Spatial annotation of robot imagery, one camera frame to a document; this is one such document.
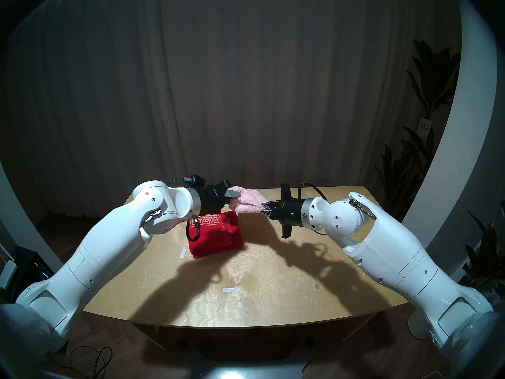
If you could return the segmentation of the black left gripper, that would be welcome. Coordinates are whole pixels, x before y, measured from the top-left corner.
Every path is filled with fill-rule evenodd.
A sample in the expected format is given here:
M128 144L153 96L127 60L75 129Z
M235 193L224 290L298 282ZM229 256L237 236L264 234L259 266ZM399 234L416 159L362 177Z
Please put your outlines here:
M193 184L200 201L199 216L220 214L225 204L238 199L241 193L228 190L232 187L229 180L223 180L216 185Z

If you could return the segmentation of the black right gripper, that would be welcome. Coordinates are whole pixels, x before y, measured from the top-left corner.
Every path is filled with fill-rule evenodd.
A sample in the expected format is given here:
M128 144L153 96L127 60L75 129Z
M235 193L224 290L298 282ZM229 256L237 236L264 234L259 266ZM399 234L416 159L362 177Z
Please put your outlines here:
M310 223L312 198L298 199L291 194L290 185L280 184L281 198L279 201L263 202L262 214L270 220L279 221L282 225L282 238L291 237L292 227L313 229Z

